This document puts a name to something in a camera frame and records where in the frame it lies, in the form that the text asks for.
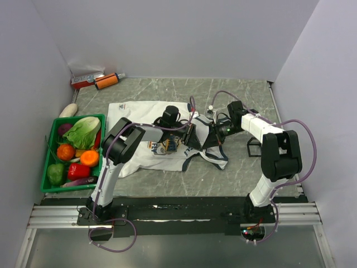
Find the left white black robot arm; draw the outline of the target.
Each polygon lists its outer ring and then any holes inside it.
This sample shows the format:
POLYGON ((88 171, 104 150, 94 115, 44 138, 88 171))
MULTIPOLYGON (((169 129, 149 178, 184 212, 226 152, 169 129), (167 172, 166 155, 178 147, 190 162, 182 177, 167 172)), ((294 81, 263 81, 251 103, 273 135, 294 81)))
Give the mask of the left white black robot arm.
POLYGON ((177 120, 179 110, 168 106, 163 115, 154 123, 136 123, 123 117, 108 132, 101 143, 103 167, 97 185, 88 198, 86 208, 97 224, 105 224, 110 219, 113 193, 120 171, 137 151, 142 141, 162 142, 170 136, 178 137, 188 147, 199 150, 196 124, 192 123, 194 114, 182 124, 177 120))

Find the white printed tank top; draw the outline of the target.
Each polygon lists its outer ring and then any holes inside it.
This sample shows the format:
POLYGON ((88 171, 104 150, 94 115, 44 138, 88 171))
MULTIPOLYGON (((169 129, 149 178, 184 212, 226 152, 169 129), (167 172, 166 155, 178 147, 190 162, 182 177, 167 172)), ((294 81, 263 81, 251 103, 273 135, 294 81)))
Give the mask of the white printed tank top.
MULTIPOLYGON (((162 116, 167 106, 175 106, 181 115, 183 123, 191 116, 191 106, 183 102, 165 101, 129 101, 111 103, 108 107, 107 131, 125 117, 135 123, 153 123, 162 116)), ((184 145, 178 137, 171 136, 167 141, 152 142, 142 141, 136 149, 133 157, 124 164, 119 177, 125 178, 138 169, 152 169, 162 171, 186 171, 191 158, 199 155, 205 161, 212 163, 219 170, 223 170, 228 163, 228 157, 223 148, 211 147, 199 151, 184 145)))

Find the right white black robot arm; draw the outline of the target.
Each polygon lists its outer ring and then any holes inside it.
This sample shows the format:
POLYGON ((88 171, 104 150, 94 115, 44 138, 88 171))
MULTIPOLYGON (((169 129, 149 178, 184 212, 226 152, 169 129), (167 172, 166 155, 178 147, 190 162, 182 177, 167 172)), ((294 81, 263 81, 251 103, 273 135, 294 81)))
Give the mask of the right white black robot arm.
POLYGON ((270 213, 277 190, 302 170, 298 135, 268 123, 258 113, 245 109, 241 101, 231 102, 227 109, 228 118, 220 121, 214 107, 209 106, 206 116, 213 122, 204 146, 221 145, 226 137, 243 131, 260 143, 262 176, 243 206, 244 218, 254 223, 270 213))

